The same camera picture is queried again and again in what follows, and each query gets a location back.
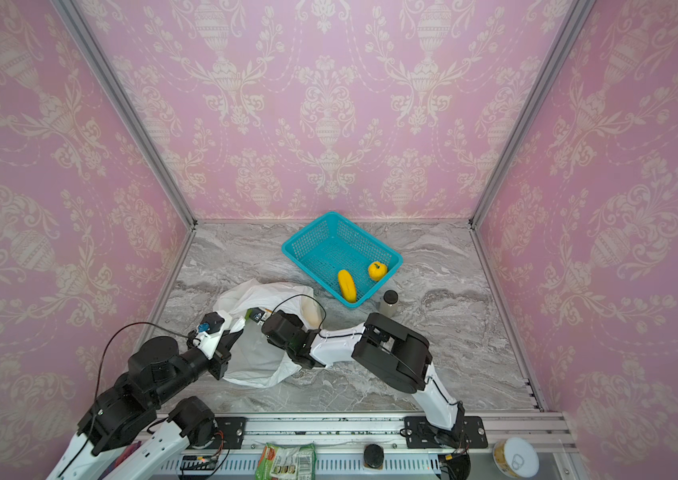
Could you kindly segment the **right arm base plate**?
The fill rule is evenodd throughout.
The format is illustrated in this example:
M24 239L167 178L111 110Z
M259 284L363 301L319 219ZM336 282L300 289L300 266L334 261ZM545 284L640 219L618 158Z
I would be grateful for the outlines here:
M407 416L400 435L409 449L451 448L454 450L486 449L489 441L483 420L466 416L451 429L431 425L425 416Z

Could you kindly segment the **yellow fruit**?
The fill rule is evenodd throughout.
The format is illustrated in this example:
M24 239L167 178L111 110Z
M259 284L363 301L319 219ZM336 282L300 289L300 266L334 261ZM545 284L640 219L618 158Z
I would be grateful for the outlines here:
M368 275L375 282L381 281L388 272L388 266L380 261L375 261L368 267Z

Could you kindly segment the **green snack packet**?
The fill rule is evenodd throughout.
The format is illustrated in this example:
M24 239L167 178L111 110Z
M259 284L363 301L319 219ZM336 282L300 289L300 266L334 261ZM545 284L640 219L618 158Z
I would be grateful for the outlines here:
M280 446L267 443L256 471L256 480L313 480L317 452L314 444Z

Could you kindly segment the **black-lidded jar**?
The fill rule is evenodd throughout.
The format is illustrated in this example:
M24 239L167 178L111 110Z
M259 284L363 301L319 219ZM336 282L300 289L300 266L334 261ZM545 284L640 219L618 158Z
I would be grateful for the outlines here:
M385 463L385 451L381 445L368 444L363 451L363 465L365 468L382 470Z

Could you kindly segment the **white-lidded can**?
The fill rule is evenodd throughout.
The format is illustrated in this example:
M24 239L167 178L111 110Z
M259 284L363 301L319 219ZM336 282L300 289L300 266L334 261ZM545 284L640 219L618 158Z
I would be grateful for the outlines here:
M530 479L539 473L539 454L523 438L500 440L494 445L492 455L497 468L509 478Z

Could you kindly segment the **white plastic bag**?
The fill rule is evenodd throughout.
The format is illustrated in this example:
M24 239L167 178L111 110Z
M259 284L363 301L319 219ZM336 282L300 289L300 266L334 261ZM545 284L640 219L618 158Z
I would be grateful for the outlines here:
M224 292L213 305L215 311L226 311L234 320L243 318L248 309L255 307L296 314L308 328L318 327L323 319L322 310L314 299L314 289L289 282L263 284L251 279ZM302 369L283 350L268 343L260 325L246 321L243 331L232 349L224 376L227 382L270 388Z

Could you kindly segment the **aluminium front rail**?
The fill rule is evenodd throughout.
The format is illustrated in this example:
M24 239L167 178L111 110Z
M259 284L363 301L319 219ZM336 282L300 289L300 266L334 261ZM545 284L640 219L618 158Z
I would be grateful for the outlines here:
M481 417L487 430L486 449L409 449L399 431L416 412L249 413L242 448L231 452L187 448L168 459L148 479L252 479L267 443L280 446L314 444L318 479L454 479L465 463L472 479L502 479L492 451L500 440L520 437L540 458L539 479L584 479L586 473L566 420L560 413L538 411L468 412ZM368 444L384 448L382 470L365 468Z

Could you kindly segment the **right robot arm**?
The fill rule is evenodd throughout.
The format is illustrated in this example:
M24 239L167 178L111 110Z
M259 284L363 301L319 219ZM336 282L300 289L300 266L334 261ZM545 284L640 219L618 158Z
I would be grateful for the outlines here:
M278 310L262 324L269 344L305 369L354 361L393 389L413 396L440 445L465 450L465 410L445 386L423 335L380 313L353 328L309 329L295 314Z

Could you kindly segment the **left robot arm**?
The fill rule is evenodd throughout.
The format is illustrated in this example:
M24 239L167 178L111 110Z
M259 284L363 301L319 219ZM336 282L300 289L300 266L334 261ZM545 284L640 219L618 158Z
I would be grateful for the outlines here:
M190 338L192 346L184 353L170 336L145 342L129 358L128 370L97 395L48 477L148 479L187 448L241 449L246 420L217 419L196 396L180 400L158 421L164 404L202 375L223 377L241 335L223 332L213 338L203 331Z

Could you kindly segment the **small black-capped bottle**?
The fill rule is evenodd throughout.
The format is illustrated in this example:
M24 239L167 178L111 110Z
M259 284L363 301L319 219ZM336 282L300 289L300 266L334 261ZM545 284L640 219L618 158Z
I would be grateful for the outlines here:
M400 306L400 297L397 291L395 290L386 290L379 301L378 312L387 317L393 319Z

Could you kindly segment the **teal plastic basket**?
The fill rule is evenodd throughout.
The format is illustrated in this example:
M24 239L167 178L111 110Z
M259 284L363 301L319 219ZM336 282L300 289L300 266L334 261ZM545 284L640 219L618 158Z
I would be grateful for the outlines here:
M400 253L337 212L328 212L299 230L282 245L282 252L344 306L355 309L369 300L404 263ZM379 282L368 275L371 263L389 268ZM358 299L348 303L341 295L337 274L348 270Z

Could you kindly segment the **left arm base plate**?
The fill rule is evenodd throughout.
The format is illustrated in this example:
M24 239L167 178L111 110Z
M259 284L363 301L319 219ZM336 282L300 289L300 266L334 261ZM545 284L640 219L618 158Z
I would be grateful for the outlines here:
M180 436L189 440L189 447L192 449L239 450L242 448L247 418L242 416L183 418L179 415L170 419L170 422L179 427Z

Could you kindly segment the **yellow banana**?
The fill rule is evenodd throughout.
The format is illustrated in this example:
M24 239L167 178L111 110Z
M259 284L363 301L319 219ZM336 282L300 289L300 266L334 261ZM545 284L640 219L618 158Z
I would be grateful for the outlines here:
M348 303L356 303L358 299L357 287L353 276L348 270L341 270L337 274L337 281L342 297Z

